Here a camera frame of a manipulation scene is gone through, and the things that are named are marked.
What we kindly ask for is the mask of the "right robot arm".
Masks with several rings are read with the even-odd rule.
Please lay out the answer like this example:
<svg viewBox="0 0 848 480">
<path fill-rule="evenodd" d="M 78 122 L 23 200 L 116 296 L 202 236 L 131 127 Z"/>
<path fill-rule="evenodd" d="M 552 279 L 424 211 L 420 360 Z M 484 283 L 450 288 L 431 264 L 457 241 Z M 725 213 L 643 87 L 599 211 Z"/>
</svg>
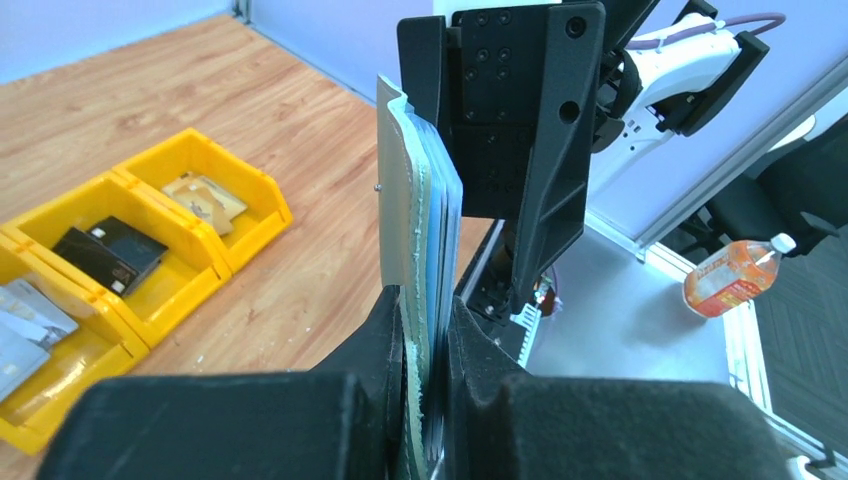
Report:
<svg viewBox="0 0 848 480">
<path fill-rule="evenodd" d="M 489 1 L 397 24 L 401 83 L 464 188 L 462 213 L 503 224 L 471 308 L 515 314 L 582 234 L 590 196 L 691 136 L 768 53 L 742 17 L 690 1 L 640 34 L 651 1 Z"/>
</svg>

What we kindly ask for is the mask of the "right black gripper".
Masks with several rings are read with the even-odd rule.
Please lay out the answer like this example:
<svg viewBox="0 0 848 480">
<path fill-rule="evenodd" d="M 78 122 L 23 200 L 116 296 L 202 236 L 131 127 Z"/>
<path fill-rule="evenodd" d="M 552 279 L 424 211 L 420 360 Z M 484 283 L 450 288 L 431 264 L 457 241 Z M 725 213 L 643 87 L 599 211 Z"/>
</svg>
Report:
<svg viewBox="0 0 848 480">
<path fill-rule="evenodd" d="M 439 133 L 451 130 L 464 216 L 515 219 L 520 211 L 513 313 L 584 229 L 605 20 L 599 1 L 454 13 L 451 113 L 445 18 L 405 18 L 396 28 L 409 103 Z"/>
</svg>

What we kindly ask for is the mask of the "green card holder wallet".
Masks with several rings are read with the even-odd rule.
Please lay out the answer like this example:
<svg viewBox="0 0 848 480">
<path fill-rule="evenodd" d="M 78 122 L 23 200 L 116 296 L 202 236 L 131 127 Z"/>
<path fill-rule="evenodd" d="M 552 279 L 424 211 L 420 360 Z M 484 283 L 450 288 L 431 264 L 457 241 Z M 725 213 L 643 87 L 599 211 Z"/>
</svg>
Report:
<svg viewBox="0 0 848 480">
<path fill-rule="evenodd" d="M 399 287 L 406 391 L 395 479 L 425 479 L 425 395 L 430 385 L 437 325 L 449 312 L 438 297 L 453 279 L 455 243 L 446 241 L 455 215 L 449 199 L 461 189 L 444 142 L 415 112 L 408 95 L 377 78 L 378 203 L 381 281 Z"/>
</svg>

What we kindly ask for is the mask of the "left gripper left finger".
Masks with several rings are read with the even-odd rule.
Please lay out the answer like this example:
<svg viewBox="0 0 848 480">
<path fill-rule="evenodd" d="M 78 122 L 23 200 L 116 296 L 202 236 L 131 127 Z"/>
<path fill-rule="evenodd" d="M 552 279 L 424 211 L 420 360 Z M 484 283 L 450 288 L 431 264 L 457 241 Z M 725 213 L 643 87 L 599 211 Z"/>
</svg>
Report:
<svg viewBox="0 0 848 480">
<path fill-rule="evenodd" d="M 41 479 L 388 479 L 403 418 L 399 290 L 315 367 L 89 388 Z"/>
</svg>

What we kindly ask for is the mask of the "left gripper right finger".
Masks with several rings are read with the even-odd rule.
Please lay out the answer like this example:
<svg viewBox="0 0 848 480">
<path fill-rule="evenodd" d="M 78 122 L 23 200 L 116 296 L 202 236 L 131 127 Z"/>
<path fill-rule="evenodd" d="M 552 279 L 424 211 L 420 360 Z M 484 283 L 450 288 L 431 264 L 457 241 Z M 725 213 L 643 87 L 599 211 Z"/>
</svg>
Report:
<svg viewBox="0 0 848 480">
<path fill-rule="evenodd" d="M 727 385 L 541 377 L 460 299 L 447 333 L 450 479 L 786 479 L 762 413 Z"/>
</svg>

